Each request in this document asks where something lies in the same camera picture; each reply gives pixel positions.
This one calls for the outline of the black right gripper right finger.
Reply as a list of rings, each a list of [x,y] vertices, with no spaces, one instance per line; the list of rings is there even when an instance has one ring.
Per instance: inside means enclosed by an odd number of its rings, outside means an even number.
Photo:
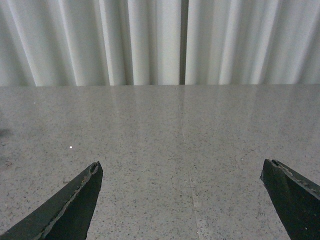
[[[320,186],[278,160],[265,159],[260,175],[291,240],[320,238]]]

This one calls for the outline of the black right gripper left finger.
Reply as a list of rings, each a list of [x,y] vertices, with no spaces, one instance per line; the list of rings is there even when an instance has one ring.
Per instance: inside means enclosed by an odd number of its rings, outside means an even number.
[[[103,169],[94,162],[40,207],[19,221],[2,240],[85,240],[102,186]]]

